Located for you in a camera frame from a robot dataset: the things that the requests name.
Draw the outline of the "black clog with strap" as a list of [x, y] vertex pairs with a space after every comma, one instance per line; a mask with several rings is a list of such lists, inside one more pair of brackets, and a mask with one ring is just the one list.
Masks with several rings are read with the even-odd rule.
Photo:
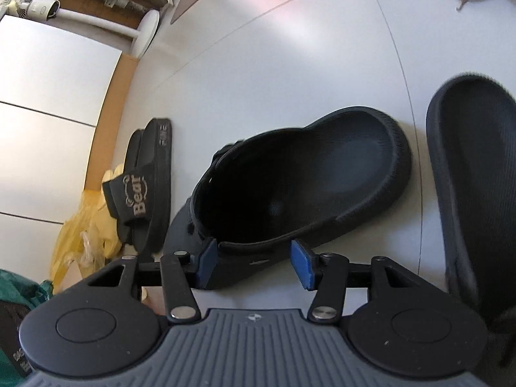
[[228, 144], [173, 218], [164, 252], [188, 253], [190, 285], [230, 287], [390, 208], [412, 171], [402, 128], [371, 107], [346, 107], [303, 128]]

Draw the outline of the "black Bear slide sandal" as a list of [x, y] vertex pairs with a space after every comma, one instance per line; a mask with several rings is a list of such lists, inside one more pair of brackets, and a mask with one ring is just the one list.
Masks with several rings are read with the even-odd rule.
[[135, 169], [102, 184], [108, 211], [132, 230], [132, 244], [151, 259], [163, 245], [171, 219], [172, 122], [154, 118], [143, 129]]

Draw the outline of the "yellow plastic bag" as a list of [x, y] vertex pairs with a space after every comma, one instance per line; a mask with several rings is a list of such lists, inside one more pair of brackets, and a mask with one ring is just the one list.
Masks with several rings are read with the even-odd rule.
[[50, 281], [55, 294], [120, 256], [123, 242], [116, 225], [108, 211], [104, 190], [84, 190], [77, 212], [65, 221], [53, 248]]

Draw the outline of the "green bag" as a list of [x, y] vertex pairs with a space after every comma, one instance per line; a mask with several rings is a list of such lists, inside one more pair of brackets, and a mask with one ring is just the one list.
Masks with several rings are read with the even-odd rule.
[[1, 386], [18, 386], [32, 373], [18, 332], [26, 315], [52, 297], [50, 281], [38, 284], [1, 270]]

